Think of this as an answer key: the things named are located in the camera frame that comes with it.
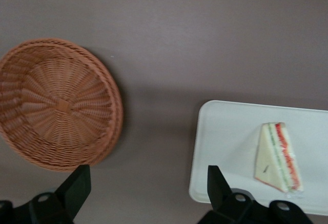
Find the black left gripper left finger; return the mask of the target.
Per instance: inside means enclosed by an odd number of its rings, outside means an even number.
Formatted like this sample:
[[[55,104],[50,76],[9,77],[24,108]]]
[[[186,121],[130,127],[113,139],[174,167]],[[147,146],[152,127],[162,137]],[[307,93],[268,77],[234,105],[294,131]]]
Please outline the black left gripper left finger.
[[[90,192],[90,166],[80,165],[53,192],[40,193],[16,208],[1,200],[1,223],[74,223]]]

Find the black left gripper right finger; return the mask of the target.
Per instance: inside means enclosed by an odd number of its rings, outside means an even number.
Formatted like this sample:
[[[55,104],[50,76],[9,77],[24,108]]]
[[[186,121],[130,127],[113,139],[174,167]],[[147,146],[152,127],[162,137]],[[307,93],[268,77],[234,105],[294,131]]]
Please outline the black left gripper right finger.
[[[233,192],[218,166],[208,166],[207,192],[212,210],[199,223],[312,223],[292,202],[274,200],[265,207],[242,192]]]

